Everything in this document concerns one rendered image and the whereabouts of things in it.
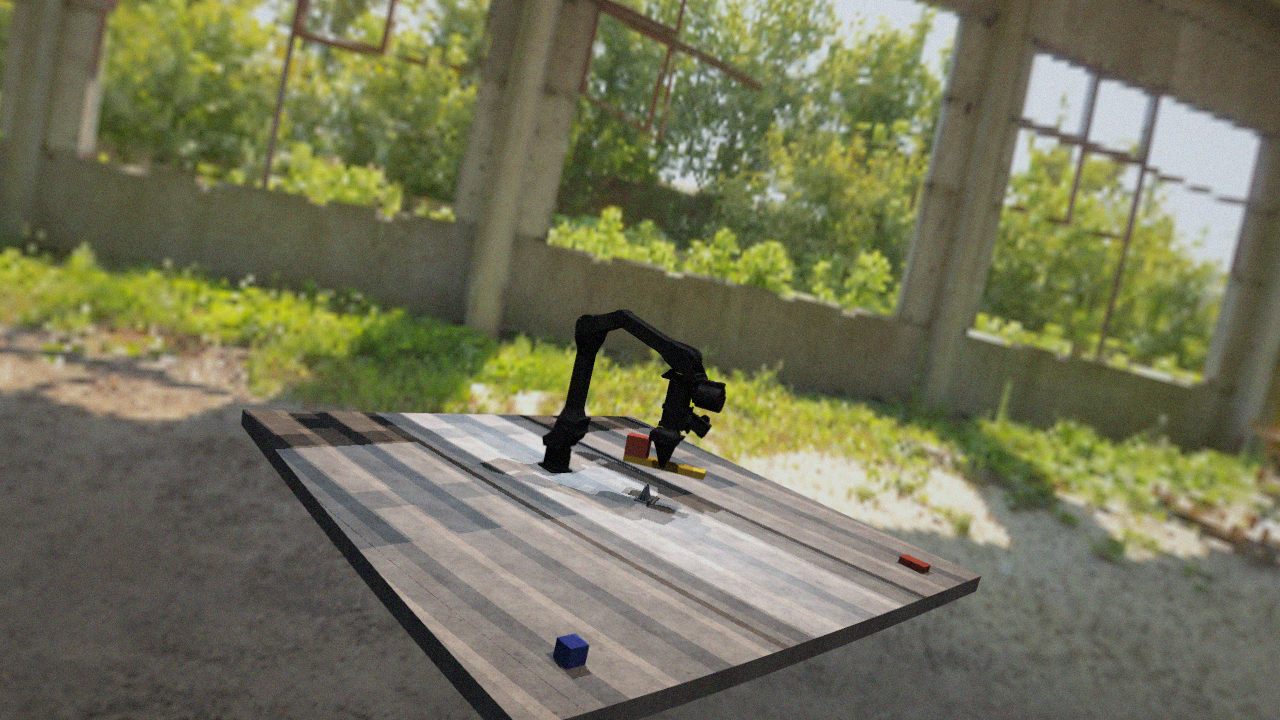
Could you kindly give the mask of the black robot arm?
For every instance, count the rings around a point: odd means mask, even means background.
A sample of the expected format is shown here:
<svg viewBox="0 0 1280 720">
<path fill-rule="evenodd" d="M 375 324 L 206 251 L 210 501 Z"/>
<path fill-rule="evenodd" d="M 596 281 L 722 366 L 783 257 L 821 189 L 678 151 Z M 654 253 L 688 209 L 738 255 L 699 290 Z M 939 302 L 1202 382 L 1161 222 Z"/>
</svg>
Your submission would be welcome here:
<svg viewBox="0 0 1280 720">
<path fill-rule="evenodd" d="M 604 343 L 607 333 L 620 328 L 623 328 L 645 345 L 657 350 L 666 363 L 673 368 L 660 375 L 669 379 L 666 395 L 667 400 L 675 404 L 689 405 L 692 398 L 695 407 L 707 409 L 712 413 L 721 413 L 724 407 L 726 384 L 708 380 L 707 372 L 701 365 L 701 352 L 698 348 L 671 340 L 630 310 L 620 309 L 614 313 L 602 315 L 582 315 L 575 325 L 577 354 L 566 404 L 559 416 L 557 416 L 553 430 L 543 437 L 547 452 L 544 462 L 538 462 L 538 465 L 547 469 L 547 471 L 572 471 L 568 468 L 570 447 L 577 445 L 584 438 L 591 420 L 590 416 L 585 415 L 584 407 L 596 352 Z M 703 439 L 712 428 L 709 424 L 710 416 L 699 416 L 692 413 L 692 409 L 689 407 L 680 427 L 689 427 L 690 430 Z"/>
</svg>

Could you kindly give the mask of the yellow bar with red end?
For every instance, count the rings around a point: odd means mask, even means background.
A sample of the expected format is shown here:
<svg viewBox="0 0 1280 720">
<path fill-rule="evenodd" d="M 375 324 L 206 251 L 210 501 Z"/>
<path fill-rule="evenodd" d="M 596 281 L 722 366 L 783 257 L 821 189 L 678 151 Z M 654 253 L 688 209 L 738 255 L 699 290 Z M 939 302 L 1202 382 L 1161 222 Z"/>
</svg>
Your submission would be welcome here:
<svg viewBox="0 0 1280 720">
<path fill-rule="evenodd" d="M 645 468 L 657 468 L 666 471 L 673 471 L 685 477 L 692 477 L 704 480 L 707 477 L 707 469 L 694 468 L 686 464 L 666 462 L 666 468 L 659 468 L 657 457 L 649 457 L 652 448 L 652 441 L 648 436 L 640 436 L 630 433 L 627 436 L 625 446 L 625 462 L 632 462 Z"/>
</svg>

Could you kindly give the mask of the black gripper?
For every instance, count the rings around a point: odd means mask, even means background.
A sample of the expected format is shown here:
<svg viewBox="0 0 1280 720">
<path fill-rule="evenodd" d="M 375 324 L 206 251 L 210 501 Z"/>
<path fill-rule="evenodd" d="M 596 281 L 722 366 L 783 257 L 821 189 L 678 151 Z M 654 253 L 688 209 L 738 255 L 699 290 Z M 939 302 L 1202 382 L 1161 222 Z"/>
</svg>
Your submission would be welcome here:
<svg viewBox="0 0 1280 720">
<path fill-rule="evenodd" d="M 686 436 L 680 436 L 681 432 L 686 430 L 690 433 L 689 427 L 681 428 L 680 423 L 684 415 L 687 414 L 690 404 L 675 404 L 666 398 L 666 404 L 662 405 L 663 413 L 658 427 L 650 432 L 649 439 L 654 442 L 657 448 L 657 457 L 659 468 L 666 468 L 666 462 L 675 452 L 676 446 L 686 438 Z"/>
</svg>

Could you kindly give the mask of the red rectangular bar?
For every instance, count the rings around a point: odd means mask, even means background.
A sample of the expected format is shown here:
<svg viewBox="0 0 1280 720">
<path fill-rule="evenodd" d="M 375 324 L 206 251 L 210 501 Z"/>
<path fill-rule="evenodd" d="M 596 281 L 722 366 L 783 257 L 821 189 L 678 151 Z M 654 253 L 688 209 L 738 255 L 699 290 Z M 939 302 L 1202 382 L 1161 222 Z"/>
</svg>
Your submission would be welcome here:
<svg viewBox="0 0 1280 720">
<path fill-rule="evenodd" d="M 908 555 L 900 556 L 899 557 L 899 562 L 901 562 L 906 568 L 913 568 L 913 570 L 919 571 L 920 574 L 925 573 L 925 571 L 929 571 L 929 569 L 931 569 L 929 564 L 927 564 L 924 561 L 919 561 L 919 560 L 914 559 L 910 555 L 909 556 Z"/>
</svg>

